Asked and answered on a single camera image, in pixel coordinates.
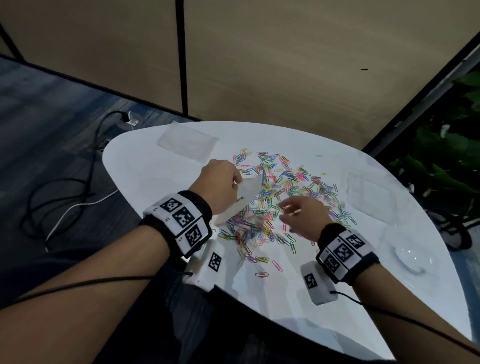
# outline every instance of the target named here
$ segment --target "oval table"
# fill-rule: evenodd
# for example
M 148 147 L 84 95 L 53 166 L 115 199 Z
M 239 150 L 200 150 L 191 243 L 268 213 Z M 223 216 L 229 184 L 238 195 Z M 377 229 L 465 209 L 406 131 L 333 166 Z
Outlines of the oval table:
M 335 184 L 339 201 L 347 200 L 347 181 L 352 170 L 368 176 L 380 186 L 392 186 L 400 191 L 403 199 L 411 200 L 408 210 L 396 211 L 402 221 L 387 224 L 357 211 L 347 202 L 344 209 L 357 223 L 352 227 L 377 249 L 388 270 L 471 339 L 465 296 L 445 244 L 420 205 L 373 158 L 336 141 L 279 126 L 234 121 L 190 122 L 182 126 L 219 138 L 210 158 L 232 161 L 234 155 L 241 155 L 241 150 L 251 151 L 238 168 L 259 163 L 258 152 L 284 156 L 294 169 L 302 166 L 308 174 L 321 176 L 328 185 Z M 113 139 L 103 153 L 109 175 L 140 216 L 145 208 L 164 195 L 187 189 L 203 166 L 156 144 L 167 127 L 154 126 L 123 133 Z M 255 176 L 255 173 L 248 173 L 243 177 Z M 384 191 L 378 189 L 381 196 Z M 392 353 L 363 307 L 345 297 L 320 306 L 311 302 L 300 275 L 300 265 L 314 260 L 317 248 L 295 237 L 296 254 L 292 254 L 287 245 L 276 242 L 263 244 L 253 253 L 269 256 L 283 272 L 275 269 L 271 262 L 254 264 L 242 259 L 235 242 L 220 239 L 226 247 L 227 264 L 223 264 L 226 268 L 220 270 L 216 285 L 252 310 L 321 345 L 360 359 L 392 359 Z M 397 240 L 408 241 L 421 249 L 432 263 L 428 275 L 419 278 L 402 268 L 392 253 Z M 269 276 L 255 275 L 262 271 L 269 272 Z M 336 285 L 336 289 L 356 298 L 352 288 L 344 283 Z

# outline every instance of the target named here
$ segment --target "tabletop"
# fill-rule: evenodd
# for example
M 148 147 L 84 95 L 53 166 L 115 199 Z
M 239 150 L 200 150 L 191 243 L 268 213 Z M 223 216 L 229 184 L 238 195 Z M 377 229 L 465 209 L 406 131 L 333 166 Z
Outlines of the tabletop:
M 210 158 L 235 162 L 244 178 L 255 177 L 257 173 L 252 167 L 263 160 L 270 163 L 270 174 L 275 175 L 272 179 L 286 184 L 292 189 L 291 194 L 298 191 L 296 185 L 313 190 L 321 180 L 330 187 L 330 197 L 335 196 L 334 200 L 324 200 L 332 206 L 331 216 L 342 218 L 344 225 L 358 230 L 395 277 L 471 338 L 465 296 L 442 238 L 408 191 L 373 158 L 339 142 L 279 126 L 234 121 L 182 125 L 218 137 Z M 203 166 L 157 145 L 167 128 L 168 125 L 154 126 L 123 133 L 103 153 L 109 175 L 140 216 L 164 195 L 187 189 Z M 283 173 L 285 165 L 294 178 Z M 285 178 L 293 183 L 286 183 Z M 352 187 L 358 180 L 362 181 L 361 194 Z M 385 201 L 391 211 L 375 212 L 375 203 Z M 355 208 L 361 204 L 373 210 Z M 283 233 L 278 219 L 272 225 Z M 226 268 L 219 271 L 216 283 L 219 288 L 268 319 L 321 345 L 365 360 L 393 359 L 363 307 L 345 297 L 320 306 L 311 302 L 300 275 L 300 266 L 314 260 L 318 249 L 310 241 L 290 235 L 288 239 L 293 240 L 287 242 L 291 244 L 269 239 L 260 244 L 259 237 L 251 247 L 252 256 L 264 257 L 268 262 L 252 262 L 240 256 L 235 241 L 217 235 L 218 229 L 213 238 L 221 241 L 227 252 Z M 421 274 L 406 269 L 394 253 L 399 244 L 413 246 L 428 269 Z M 256 274 L 264 272 L 268 277 Z M 344 283 L 337 284 L 336 289 L 356 298 L 352 288 Z

